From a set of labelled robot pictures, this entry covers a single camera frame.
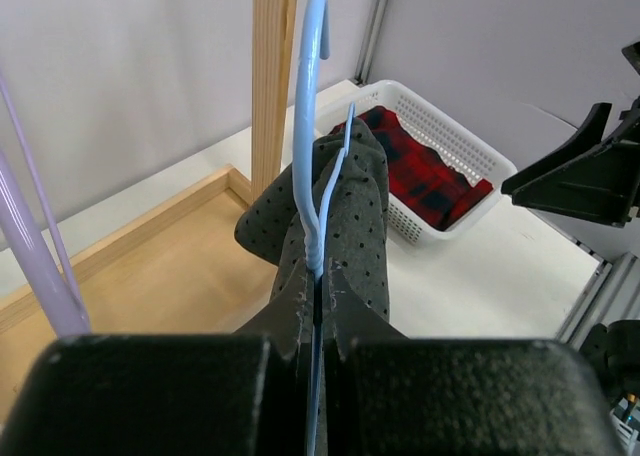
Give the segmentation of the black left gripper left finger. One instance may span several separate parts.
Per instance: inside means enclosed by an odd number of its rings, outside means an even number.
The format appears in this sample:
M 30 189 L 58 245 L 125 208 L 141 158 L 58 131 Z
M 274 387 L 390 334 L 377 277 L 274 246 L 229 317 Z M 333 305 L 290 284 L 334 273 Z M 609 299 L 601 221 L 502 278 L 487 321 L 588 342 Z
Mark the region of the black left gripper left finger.
M 36 359 L 5 455 L 308 455 L 310 303 L 302 264 L 232 334 L 59 339 Z

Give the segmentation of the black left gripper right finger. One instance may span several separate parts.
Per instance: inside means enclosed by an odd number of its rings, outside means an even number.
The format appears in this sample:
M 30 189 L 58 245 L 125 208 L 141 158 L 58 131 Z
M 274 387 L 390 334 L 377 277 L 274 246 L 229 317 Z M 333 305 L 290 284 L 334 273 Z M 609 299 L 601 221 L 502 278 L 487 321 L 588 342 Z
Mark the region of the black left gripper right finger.
M 616 455 L 594 371 L 550 339 L 411 339 L 325 272 L 331 455 Z

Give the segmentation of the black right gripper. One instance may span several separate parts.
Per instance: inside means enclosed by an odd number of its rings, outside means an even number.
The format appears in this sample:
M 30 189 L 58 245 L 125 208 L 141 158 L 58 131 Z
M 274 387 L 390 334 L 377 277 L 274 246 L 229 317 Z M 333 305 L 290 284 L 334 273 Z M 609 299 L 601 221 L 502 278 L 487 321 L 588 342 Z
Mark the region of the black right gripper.
M 597 145 L 611 110 L 611 103 L 594 104 L 557 150 L 560 156 L 576 157 L 553 167 L 545 157 L 505 180 L 501 192 L 515 206 L 625 226 L 637 216 L 639 205 L 639 97 L 620 113 L 620 124 L 607 142 Z

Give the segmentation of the grey polka dot skirt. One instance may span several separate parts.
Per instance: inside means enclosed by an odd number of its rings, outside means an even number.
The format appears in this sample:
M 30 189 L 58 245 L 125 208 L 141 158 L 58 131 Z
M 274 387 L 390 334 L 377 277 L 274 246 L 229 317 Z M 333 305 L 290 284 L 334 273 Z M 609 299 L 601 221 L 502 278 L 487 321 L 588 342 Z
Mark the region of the grey polka dot skirt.
M 382 145 L 365 122 L 351 126 L 349 151 L 332 191 L 325 230 L 325 262 L 341 266 L 351 289 L 384 320 L 390 316 L 386 260 L 389 176 Z M 306 275 L 304 229 L 286 167 L 244 212 L 235 240 L 277 267 L 270 294 L 300 287 Z

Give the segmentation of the light blue wire hanger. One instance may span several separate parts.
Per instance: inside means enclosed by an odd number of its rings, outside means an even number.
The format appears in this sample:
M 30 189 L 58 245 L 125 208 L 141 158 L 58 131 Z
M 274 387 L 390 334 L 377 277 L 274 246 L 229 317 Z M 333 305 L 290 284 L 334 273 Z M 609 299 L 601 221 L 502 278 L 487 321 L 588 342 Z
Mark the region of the light blue wire hanger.
M 316 453 L 318 432 L 323 319 L 322 278 L 328 210 L 343 161 L 349 151 L 351 124 L 355 111 L 354 106 L 349 107 L 344 144 L 338 151 L 320 204 L 315 205 L 313 199 L 313 148 L 317 79 L 320 62 L 330 56 L 329 40 L 328 0 L 307 0 L 299 48 L 291 163 L 293 196 L 304 230 L 305 262 L 307 272 L 312 278 L 311 355 L 305 427 L 305 453 L 307 455 Z

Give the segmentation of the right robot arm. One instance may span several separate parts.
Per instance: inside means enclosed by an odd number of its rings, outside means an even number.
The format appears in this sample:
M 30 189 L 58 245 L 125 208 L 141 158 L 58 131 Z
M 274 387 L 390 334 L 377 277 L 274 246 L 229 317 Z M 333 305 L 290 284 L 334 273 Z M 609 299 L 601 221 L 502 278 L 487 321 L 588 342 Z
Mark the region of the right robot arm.
M 609 103 L 597 103 L 562 146 L 506 179 L 512 204 L 613 228 L 639 217 L 639 101 L 609 136 Z M 611 396 L 639 393 L 639 322 L 594 322 L 579 352 Z

